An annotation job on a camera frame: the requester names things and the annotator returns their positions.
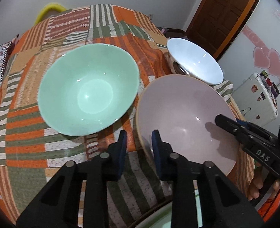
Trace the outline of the orange sleeve forearm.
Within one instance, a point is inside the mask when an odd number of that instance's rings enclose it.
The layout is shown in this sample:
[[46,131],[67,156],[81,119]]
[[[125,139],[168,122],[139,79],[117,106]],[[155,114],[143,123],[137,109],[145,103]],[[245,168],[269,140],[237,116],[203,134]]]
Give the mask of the orange sleeve forearm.
[[264,222],[267,222],[270,217],[275,213],[278,206],[280,204],[280,192],[276,198],[276,200],[268,199],[260,209],[258,209],[258,213],[263,219]]

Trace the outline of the right hand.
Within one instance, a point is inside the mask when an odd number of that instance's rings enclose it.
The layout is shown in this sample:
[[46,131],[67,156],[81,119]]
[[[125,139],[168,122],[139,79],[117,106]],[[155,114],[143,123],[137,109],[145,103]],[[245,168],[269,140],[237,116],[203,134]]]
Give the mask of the right hand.
[[[252,199],[257,199],[259,197],[259,190],[263,187],[262,179],[262,169],[263,167],[258,164],[255,171],[254,177],[249,185],[248,192],[246,194],[247,199],[250,201]],[[273,192],[268,198],[268,200],[273,200],[280,189],[280,179],[273,183]]]

